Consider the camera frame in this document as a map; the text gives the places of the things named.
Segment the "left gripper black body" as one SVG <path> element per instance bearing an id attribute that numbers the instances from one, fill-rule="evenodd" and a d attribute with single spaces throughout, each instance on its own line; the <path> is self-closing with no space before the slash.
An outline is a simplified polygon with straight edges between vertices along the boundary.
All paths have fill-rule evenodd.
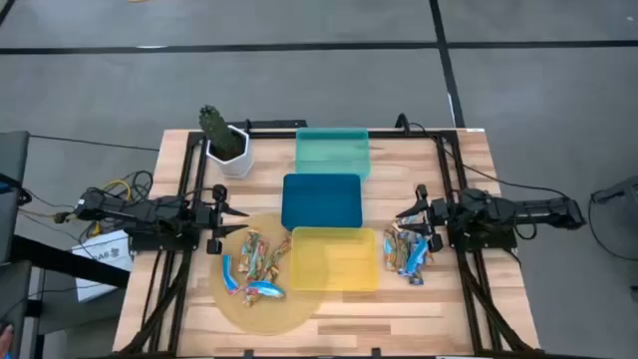
<path id="1" fill-rule="evenodd" d="M 223 226 L 223 215 L 229 209 L 226 202 L 227 188 L 222 184 L 216 184 L 211 188 L 212 203 L 200 202 L 195 211 L 195 223 L 200 229 L 210 229 L 211 238 L 206 242 L 207 254 L 221 254 L 221 240 L 227 235 L 227 229 Z"/>

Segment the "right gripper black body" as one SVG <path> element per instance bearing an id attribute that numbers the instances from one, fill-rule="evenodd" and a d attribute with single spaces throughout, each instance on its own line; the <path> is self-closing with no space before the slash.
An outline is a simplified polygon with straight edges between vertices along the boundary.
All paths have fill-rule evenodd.
<path id="1" fill-rule="evenodd" d="M 423 198 L 428 201 L 428 209 L 424 212 L 420 212 L 424 215 L 424 221 L 427 222 L 432 229 L 430 236 L 423 236 L 428 242 L 430 252 L 439 252 L 443 247 L 443 239 L 440 234 L 436 232 L 436 227 L 445 225 L 449 218 L 449 211 L 446 202 L 442 199 L 428 200 L 428 191 L 424 184 L 419 184 L 416 188 L 417 199 Z"/>

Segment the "bright blue granola bar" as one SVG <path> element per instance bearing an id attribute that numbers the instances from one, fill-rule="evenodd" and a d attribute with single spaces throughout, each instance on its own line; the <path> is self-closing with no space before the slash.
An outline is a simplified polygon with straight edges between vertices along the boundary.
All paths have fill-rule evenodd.
<path id="1" fill-rule="evenodd" d="M 405 264 L 405 275 L 414 276 L 421 269 L 428 249 L 428 242 L 425 239 L 416 241 Z"/>
<path id="2" fill-rule="evenodd" d="M 245 292 L 258 293 L 261 297 L 270 297 L 282 299 L 285 297 L 285 291 L 268 281 L 252 281 L 247 284 Z"/>

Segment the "white hexagonal plant pot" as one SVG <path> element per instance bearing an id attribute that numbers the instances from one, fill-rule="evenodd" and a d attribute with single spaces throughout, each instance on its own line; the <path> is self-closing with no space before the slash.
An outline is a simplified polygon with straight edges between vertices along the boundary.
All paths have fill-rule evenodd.
<path id="1" fill-rule="evenodd" d="M 244 179 L 253 166 L 251 139 L 248 133 L 233 125 L 228 125 L 228 128 L 234 135 L 241 138 L 243 144 L 242 154 L 232 160 L 223 161 L 215 156 L 211 140 L 208 140 L 206 143 L 205 153 L 209 159 L 216 163 L 219 170 L 225 177 L 236 180 Z"/>

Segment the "green cactus plant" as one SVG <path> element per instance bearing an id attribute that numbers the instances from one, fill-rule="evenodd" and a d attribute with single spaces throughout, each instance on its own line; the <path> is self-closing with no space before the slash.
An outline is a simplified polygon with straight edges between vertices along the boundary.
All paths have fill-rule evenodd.
<path id="1" fill-rule="evenodd" d="M 228 126 L 216 107 L 204 105 L 199 110 L 198 121 L 211 142 L 211 152 L 216 158 L 227 162 L 243 154 L 242 136 Z"/>

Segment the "teal translucent plastic bin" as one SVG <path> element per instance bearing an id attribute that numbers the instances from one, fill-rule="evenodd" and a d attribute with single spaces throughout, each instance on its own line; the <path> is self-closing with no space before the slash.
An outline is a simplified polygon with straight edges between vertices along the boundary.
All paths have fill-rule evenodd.
<path id="1" fill-rule="evenodd" d="M 295 133 L 299 174 L 351 174 L 365 180 L 371 170 L 369 133 L 363 128 L 301 128 Z"/>

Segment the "dark blue plastic bin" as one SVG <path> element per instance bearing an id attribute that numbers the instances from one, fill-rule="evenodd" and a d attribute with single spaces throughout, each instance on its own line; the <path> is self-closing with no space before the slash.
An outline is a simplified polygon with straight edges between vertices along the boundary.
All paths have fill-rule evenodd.
<path id="1" fill-rule="evenodd" d="M 361 227 L 361 179 L 352 174 L 288 174 L 283 178 L 281 224 Z"/>

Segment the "yellow translucent plastic bin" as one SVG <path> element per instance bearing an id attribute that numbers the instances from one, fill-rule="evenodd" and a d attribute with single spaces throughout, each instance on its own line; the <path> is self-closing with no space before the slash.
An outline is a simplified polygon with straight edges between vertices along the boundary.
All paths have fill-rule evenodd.
<path id="1" fill-rule="evenodd" d="M 290 283 L 300 291 L 376 291 L 376 231 L 297 227 L 292 231 Z"/>

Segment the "white printed cardboard box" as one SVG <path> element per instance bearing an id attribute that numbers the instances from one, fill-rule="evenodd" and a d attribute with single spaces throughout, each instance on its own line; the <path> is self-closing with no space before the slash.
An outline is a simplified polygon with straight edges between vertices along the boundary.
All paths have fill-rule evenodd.
<path id="1" fill-rule="evenodd" d="M 79 256 L 97 259 L 100 263 L 108 264 L 125 271 L 133 268 L 133 258 L 129 251 L 129 235 L 123 231 L 112 231 L 88 239 L 84 244 L 72 247 L 71 251 Z M 109 284 L 99 284 L 95 281 L 77 278 L 77 298 L 81 303 L 91 301 L 116 290 Z"/>

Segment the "black desk bar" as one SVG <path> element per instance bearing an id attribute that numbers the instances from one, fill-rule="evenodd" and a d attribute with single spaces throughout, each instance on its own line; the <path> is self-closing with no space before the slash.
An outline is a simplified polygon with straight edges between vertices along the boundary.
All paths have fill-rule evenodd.
<path id="1" fill-rule="evenodd" d="M 74 254 L 15 234 L 6 254 L 10 262 L 27 260 L 41 269 L 126 288 L 130 273 L 97 259 Z"/>

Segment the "dark grey equipment stand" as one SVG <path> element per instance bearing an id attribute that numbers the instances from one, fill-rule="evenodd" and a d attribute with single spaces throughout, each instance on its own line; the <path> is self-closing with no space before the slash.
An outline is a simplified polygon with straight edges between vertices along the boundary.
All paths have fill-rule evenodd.
<path id="1" fill-rule="evenodd" d="M 638 262 L 638 257 L 630 257 L 614 252 L 599 238 L 596 233 L 592 216 L 593 207 L 596 204 L 604 204 L 616 197 L 625 197 L 628 200 L 629 211 L 633 211 L 638 214 L 638 176 L 624 179 L 623 181 L 620 181 L 608 188 L 597 190 L 589 196 L 587 205 L 587 219 L 589 220 L 590 232 L 595 242 L 612 257 L 624 261 Z"/>

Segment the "grey padded chair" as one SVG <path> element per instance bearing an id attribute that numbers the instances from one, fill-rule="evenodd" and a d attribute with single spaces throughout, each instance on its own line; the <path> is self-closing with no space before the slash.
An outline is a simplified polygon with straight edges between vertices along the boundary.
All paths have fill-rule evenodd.
<path id="1" fill-rule="evenodd" d="M 25 131 L 0 133 L 0 175 L 22 182 L 28 154 L 30 134 Z M 19 193 L 9 190 L 0 193 L 0 264 L 10 255 Z"/>

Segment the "person's hand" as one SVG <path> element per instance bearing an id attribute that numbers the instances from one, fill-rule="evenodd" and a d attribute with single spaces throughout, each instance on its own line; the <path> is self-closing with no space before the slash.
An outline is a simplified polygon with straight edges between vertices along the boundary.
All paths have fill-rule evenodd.
<path id="1" fill-rule="evenodd" d="M 11 346 L 14 337 L 14 327 L 6 324 L 0 329 L 0 359 L 12 359 Z"/>

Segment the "black aluminium table frame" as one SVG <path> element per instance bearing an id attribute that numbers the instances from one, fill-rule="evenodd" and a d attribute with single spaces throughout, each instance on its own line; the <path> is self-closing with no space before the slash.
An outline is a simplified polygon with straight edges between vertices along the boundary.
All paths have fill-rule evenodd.
<path id="1" fill-rule="evenodd" d="M 445 141 L 453 151 L 457 146 L 465 165 L 477 165 L 495 175 L 484 130 L 404 128 L 371 129 L 371 173 L 363 183 L 364 226 L 378 231 L 377 260 L 382 260 L 383 228 L 398 212 L 415 200 L 418 183 L 427 186 L 429 195 L 444 196 L 444 175 L 439 164 L 438 147 L 433 140 Z M 230 206 L 254 215 L 274 213 L 281 204 L 283 176 L 294 170 L 295 130 L 251 130 L 253 167 L 246 179 L 226 180 L 216 165 L 206 165 L 203 183 L 223 182 L 228 187 Z M 151 196 L 178 191 L 183 170 L 189 130 L 163 133 L 155 169 Z M 210 276 L 213 255 L 205 246 L 210 231 L 201 235 L 197 250 L 190 255 L 188 281 L 178 309 L 180 316 L 177 357 L 222 357 L 242 355 L 245 349 L 254 356 L 370 356 L 373 348 L 383 355 L 466 355 L 473 350 L 471 332 L 462 291 L 458 262 L 452 248 L 435 254 L 435 262 L 426 269 L 426 284 L 410 286 L 390 272 L 380 269 L 381 294 L 354 292 L 327 294 L 317 310 L 300 326 L 281 335 L 256 335 L 240 330 L 225 318 L 212 296 Z M 527 344 L 539 347 L 522 274 L 517 262 L 501 249 L 482 252 L 494 304 L 507 324 Z M 152 271 L 155 254 L 139 253 L 134 260 L 126 296 L 114 339 L 113 350 L 130 344 L 141 329 L 141 321 L 153 273 L 149 312 L 162 294 L 165 269 L 171 269 L 171 281 L 183 258 L 175 254 L 172 266 L 160 257 Z"/>

